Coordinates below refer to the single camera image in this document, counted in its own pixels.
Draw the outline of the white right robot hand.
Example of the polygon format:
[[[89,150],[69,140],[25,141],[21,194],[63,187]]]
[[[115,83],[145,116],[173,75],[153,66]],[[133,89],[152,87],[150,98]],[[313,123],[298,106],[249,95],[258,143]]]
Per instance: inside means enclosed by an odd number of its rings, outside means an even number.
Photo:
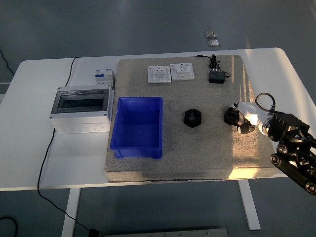
[[[255,103],[237,102],[233,103],[224,113],[224,122],[233,125],[238,133],[248,134],[258,127],[265,135],[264,122],[269,118],[266,112],[262,111]]]

